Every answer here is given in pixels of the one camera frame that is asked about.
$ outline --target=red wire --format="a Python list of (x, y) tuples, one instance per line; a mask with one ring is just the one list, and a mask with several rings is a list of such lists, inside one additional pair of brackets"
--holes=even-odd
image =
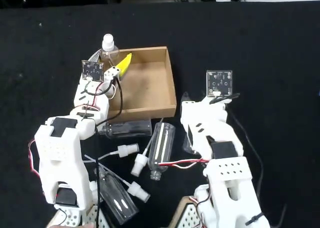
[(173, 161), (173, 162), (162, 162), (159, 163), (159, 166), (172, 166), (174, 164), (181, 164), (181, 163), (208, 163), (209, 160), (205, 159), (190, 159), (190, 160), (178, 160), (178, 161)]
[(33, 155), (32, 155), (32, 152), (31, 152), (31, 145), (34, 142), (35, 142), (35, 139), (32, 139), (28, 144), (28, 157), (29, 157), (29, 163), (30, 163), (30, 170), (31, 170), (32, 173), (35, 173), (40, 178), (40, 175), (39, 175), (38, 171), (36, 171), (35, 168), (34, 168)]
[[(104, 84), (103, 82), (100, 83), (97, 88), (95, 89), (95, 94), (97, 93), (98, 89), (100, 88), (100, 86)], [(92, 106), (95, 106), (96, 105), (96, 96), (93, 98), (93, 102), (92, 102)]]

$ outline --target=circuit board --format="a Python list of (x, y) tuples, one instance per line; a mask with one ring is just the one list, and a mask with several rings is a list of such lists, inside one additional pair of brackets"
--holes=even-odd
[(220, 92), (220, 96), (232, 94), (232, 71), (207, 70), (206, 95), (213, 97), (216, 92)]
[(83, 79), (92, 77), (93, 81), (104, 81), (104, 64), (82, 60)]

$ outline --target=white wire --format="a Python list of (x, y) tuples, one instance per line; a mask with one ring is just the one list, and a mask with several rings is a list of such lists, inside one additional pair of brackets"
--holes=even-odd
[(113, 99), (115, 97), (116, 91), (117, 91), (117, 88), (114, 84), (111, 84), (111, 86), (113, 87), (114, 93), (113, 93), (112, 97), (111, 98), (108, 97), (108, 99)]
[(151, 138), (150, 138), (150, 140), (149, 140), (149, 143), (146, 145), (146, 148), (144, 149), (142, 155), (144, 155), (144, 156), (147, 155), (147, 152), (148, 152), (148, 150), (149, 150), (149, 147), (150, 147), (150, 145), (151, 145), (151, 142), (152, 142), (152, 140), (154, 139), (154, 136), (155, 136), (155, 131), (153, 131), (153, 134), (152, 134), (152, 136), (151, 136)]
[(173, 166), (174, 167), (177, 167), (177, 168), (179, 168), (179, 169), (189, 169), (189, 168), (191, 168), (192, 166), (194, 166), (196, 164), (196, 162), (195, 163), (192, 163), (191, 165), (188, 165), (188, 166), (180, 166), (180, 165), (177, 165), (177, 164), (174, 164)]
[[(108, 154), (104, 154), (103, 156), (100, 156), (98, 158), (98, 160), (102, 160), (102, 159), (104, 159), (104, 158), (106, 158), (106, 157), (108, 157), (110, 155), (114, 155), (114, 154), (119, 154), (119, 152), (118, 151), (113, 151), (113, 152), (110, 152)], [(83, 160), (84, 163), (95, 163), (95, 161), (96, 160)]]
[[(88, 155), (84, 155), (85, 158), (91, 160), (91, 161), (96, 161), (95, 159), (92, 159), (90, 156)], [(120, 176), (118, 176), (116, 173), (114, 173), (112, 170), (108, 169), (107, 167), (105, 167), (103, 164), (99, 163), (100, 167), (102, 167), (103, 169), (105, 169), (106, 171), (110, 172), (111, 174), (113, 174), (116, 178), (118, 178), (120, 181), (122, 181), (126, 186), (130, 187), (131, 184), (127, 181), (125, 181), (124, 179), (122, 179)]]

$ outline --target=bottle cap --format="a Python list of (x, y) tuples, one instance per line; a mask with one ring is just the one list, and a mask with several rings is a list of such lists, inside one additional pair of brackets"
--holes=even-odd
[(136, 152), (139, 152), (139, 145), (138, 144), (130, 144), (130, 145), (124, 144), (124, 145), (118, 146), (118, 154), (119, 154), (120, 158), (126, 157), (129, 154), (136, 153)]
[(114, 37), (111, 34), (106, 34), (103, 37), (102, 49), (110, 52), (115, 48)]
[(145, 167), (147, 162), (148, 162), (148, 158), (147, 157), (145, 157), (142, 154), (137, 154), (136, 158), (135, 158), (135, 161), (134, 161), (134, 166), (132, 168), (131, 174), (136, 176), (136, 177), (139, 177), (142, 169)]
[(142, 189), (141, 186), (138, 185), (136, 182), (132, 182), (127, 191), (129, 194), (139, 198), (144, 203), (146, 203), (150, 198), (150, 194), (148, 194), (144, 189)]

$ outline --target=white bottle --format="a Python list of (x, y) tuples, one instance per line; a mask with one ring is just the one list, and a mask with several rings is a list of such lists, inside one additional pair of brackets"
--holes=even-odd
[(100, 59), (104, 63), (104, 70), (119, 63), (119, 49), (116, 47), (114, 37), (106, 34), (103, 37)]

